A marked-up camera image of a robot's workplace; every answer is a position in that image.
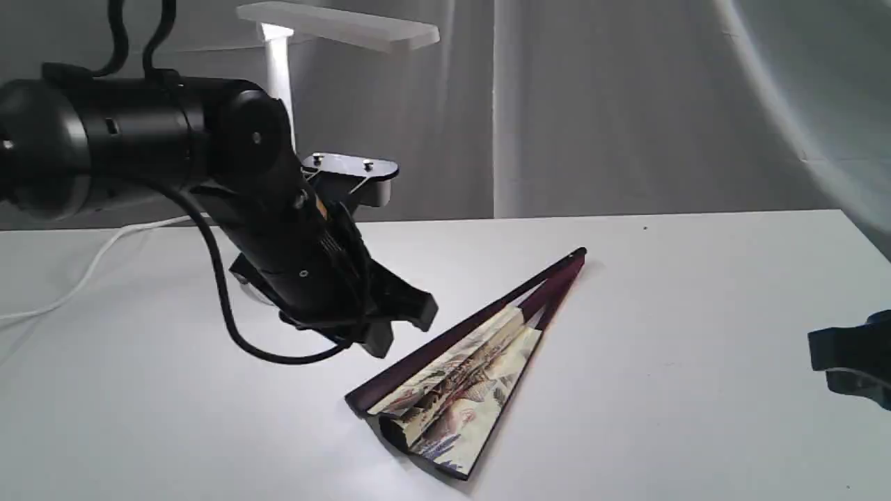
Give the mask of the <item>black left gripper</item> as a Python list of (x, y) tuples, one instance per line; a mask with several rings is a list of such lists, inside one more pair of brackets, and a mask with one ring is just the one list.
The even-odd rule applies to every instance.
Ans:
[(434, 297), (370, 260), (354, 210), (325, 202), (290, 150), (209, 155), (203, 209), (241, 251), (232, 272), (281, 319), (383, 359), (392, 321), (429, 332)]

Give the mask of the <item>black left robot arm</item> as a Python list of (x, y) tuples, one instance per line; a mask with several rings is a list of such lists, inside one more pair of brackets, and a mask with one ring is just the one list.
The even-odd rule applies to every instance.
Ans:
[[(433, 296), (373, 260), (354, 222), (358, 207), (388, 202), (398, 172), (392, 161), (332, 153), (300, 159), (284, 103), (241, 79), (174, 70), (112, 79), (48, 63), (40, 79), (2, 86), (3, 202), (61, 220), (171, 200), (209, 247), (233, 342), (271, 363), (305, 365), (354, 344), (383, 358), (395, 321), (432, 327)], [(333, 349), (280, 356), (239, 333), (210, 224), (239, 250), (236, 279)]]

